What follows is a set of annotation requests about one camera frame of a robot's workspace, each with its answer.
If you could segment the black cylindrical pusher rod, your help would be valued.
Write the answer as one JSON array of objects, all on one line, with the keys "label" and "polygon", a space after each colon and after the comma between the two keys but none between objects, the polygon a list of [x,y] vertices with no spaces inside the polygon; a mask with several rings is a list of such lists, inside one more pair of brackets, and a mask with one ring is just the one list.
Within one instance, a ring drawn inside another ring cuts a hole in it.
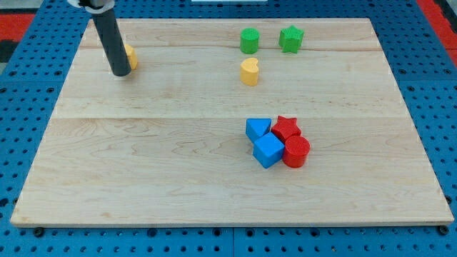
[{"label": "black cylindrical pusher rod", "polygon": [[103,13],[92,14],[91,16],[112,74],[119,77],[129,75],[131,73],[131,65],[126,54],[114,10],[109,9]]}]

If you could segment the grey rod mount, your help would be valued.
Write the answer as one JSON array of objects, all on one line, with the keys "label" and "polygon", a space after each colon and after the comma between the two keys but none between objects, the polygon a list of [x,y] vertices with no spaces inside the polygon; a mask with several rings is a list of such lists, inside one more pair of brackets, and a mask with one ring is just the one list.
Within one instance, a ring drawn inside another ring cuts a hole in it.
[{"label": "grey rod mount", "polygon": [[90,14],[102,14],[115,6],[114,0],[67,0],[75,8],[84,8]]}]

